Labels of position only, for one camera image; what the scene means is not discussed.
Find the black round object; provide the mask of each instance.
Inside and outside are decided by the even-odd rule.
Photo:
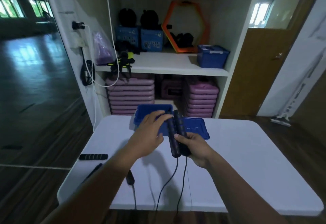
[[[144,10],[141,15],[141,26],[145,29],[156,30],[158,25],[158,15],[155,11]]]
[[[119,12],[119,21],[122,27],[135,27],[136,26],[136,13],[130,8],[123,8]]]

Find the brown door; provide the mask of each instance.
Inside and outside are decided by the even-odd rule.
[[[256,115],[315,0],[300,0],[287,29],[248,28],[220,117]]]

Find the blue storage box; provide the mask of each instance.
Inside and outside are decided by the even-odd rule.
[[[202,68],[223,69],[230,52],[221,46],[198,45],[197,62]]]
[[[130,44],[139,47],[138,27],[116,27],[115,37],[117,41],[128,41]]]
[[[149,52],[160,52],[163,46],[162,30],[141,29],[141,48]]]
[[[134,116],[135,129],[138,128],[142,120],[147,114],[153,111],[164,110],[165,112],[173,112],[173,106],[169,104],[141,104],[138,105]],[[193,132],[201,135],[205,140],[208,140],[209,134],[206,130],[205,121],[202,118],[184,117],[185,129],[187,132]],[[164,122],[158,133],[163,133],[163,136],[168,136],[168,124]]]

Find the plastic bag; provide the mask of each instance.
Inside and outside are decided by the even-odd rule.
[[[96,32],[93,36],[94,39],[94,54],[96,65],[107,65],[116,60],[114,48],[101,32]]]

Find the person's right hand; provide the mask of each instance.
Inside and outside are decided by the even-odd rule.
[[[187,136],[189,139],[175,134],[174,138],[182,143],[188,146],[191,156],[189,156],[197,166],[202,168],[207,168],[209,164],[209,158],[214,153],[214,149],[212,149],[207,142],[198,134],[187,132]]]

